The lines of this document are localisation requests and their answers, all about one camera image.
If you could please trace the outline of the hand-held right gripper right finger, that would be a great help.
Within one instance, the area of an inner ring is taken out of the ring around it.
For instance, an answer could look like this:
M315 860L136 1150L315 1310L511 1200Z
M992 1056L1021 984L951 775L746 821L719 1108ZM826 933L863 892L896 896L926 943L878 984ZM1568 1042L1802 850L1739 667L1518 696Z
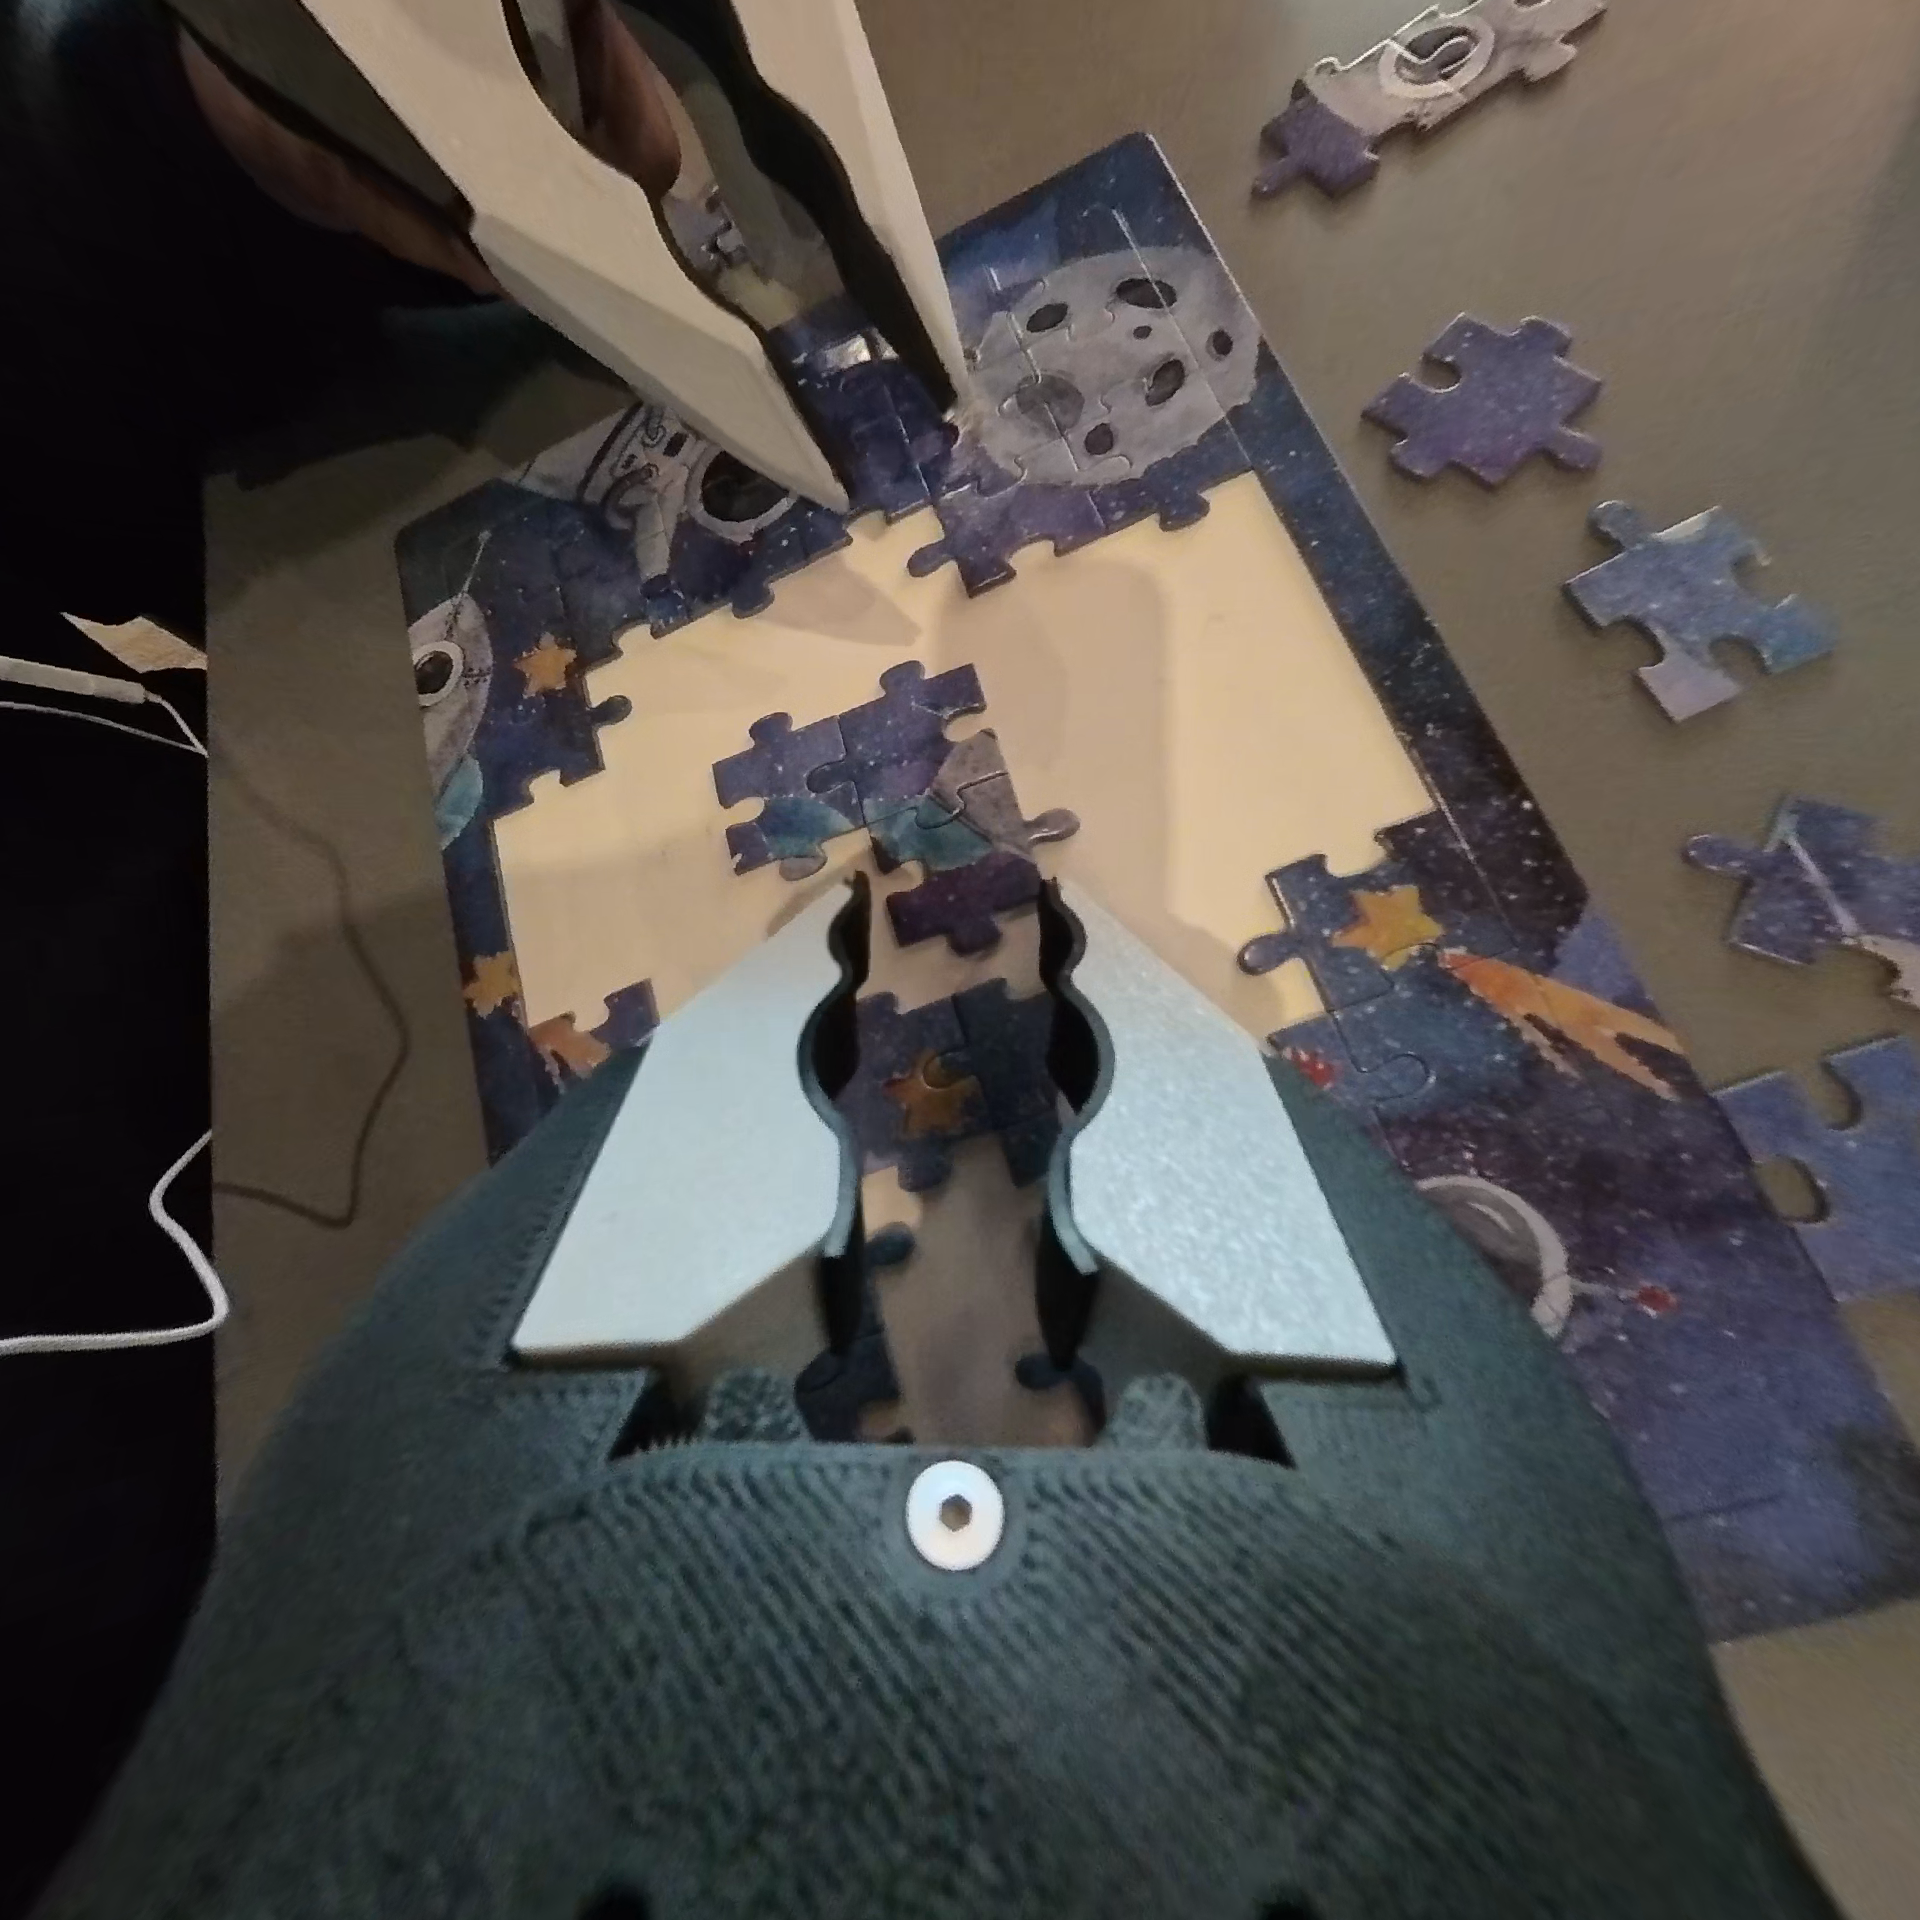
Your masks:
M1060 1133L1038 1329L1060 1378L1122 1387L1396 1371L1273 1060L1073 883L1038 900Z

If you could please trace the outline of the space jigsaw puzzle board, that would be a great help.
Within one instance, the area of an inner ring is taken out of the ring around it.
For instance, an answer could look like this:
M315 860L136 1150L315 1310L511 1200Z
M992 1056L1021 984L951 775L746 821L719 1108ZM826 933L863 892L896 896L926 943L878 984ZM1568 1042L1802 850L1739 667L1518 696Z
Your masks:
M1605 1418L1714 1643L1917 1598L1917 1447L1373 535L1147 133L941 242L973 413L834 297L784 322L852 514L630 402L397 539L489 1159L839 878L872 888L858 1337L819 1437L1087 1437L1042 1352L1060 1133L1038 900L1073 883L1318 1089ZM970 662L1024 813L1078 832L999 943L900 947L867 830L734 876L751 721Z

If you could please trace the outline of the person's left hand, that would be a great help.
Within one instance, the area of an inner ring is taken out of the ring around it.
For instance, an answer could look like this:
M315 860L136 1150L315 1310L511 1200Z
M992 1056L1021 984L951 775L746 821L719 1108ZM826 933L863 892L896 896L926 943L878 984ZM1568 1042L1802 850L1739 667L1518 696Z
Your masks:
M395 261L440 275L476 297L500 297L493 272L440 211L276 121L186 26L176 26L176 48L209 133L275 207L312 230L365 238Z

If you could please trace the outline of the joined planet puzzle pieces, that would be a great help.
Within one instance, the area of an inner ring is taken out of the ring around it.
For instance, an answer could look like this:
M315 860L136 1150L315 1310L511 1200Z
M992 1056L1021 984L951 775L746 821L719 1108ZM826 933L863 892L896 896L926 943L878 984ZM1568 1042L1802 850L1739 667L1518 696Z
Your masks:
M920 883L886 899L900 947L992 952L999 917L1042 892L1038 852L1081 830L1066 807L1024 813L992 729L945 735L954 719L982 713L970 662L926 672L905 660L880 672L872 703L834 719L876 861L920 870Z

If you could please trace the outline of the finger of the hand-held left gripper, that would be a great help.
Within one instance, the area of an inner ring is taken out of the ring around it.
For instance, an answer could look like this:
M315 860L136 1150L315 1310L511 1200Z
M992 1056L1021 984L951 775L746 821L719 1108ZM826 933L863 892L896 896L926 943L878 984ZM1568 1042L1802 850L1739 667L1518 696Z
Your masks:
M501 2L302 11L460 194L501 292L743 467L844 509L761 334L684 272L647 189L539 101Z
M746 153L813 223L856 309L956 409L964 344L896 124L852 2L698 2Z

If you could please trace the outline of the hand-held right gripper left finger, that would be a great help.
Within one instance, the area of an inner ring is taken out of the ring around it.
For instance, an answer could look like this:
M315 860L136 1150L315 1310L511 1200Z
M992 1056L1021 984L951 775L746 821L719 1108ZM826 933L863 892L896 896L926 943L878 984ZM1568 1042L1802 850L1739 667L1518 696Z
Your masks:
M867 878L849 876L660 1023L612 1102L508 1352L672 1387L798 1375L866 1312L858 1066Z

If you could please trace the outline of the row of puzzle pieces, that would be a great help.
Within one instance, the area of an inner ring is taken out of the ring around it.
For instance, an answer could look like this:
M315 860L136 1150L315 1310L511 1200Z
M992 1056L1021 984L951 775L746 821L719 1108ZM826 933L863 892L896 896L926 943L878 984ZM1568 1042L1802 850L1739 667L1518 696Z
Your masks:
M1312 63L1253 198L1420 203L1331 345L1400 486L1520 484L1494 622L1604 871L1711 986L1917 1023L1917 2L1435 2Z

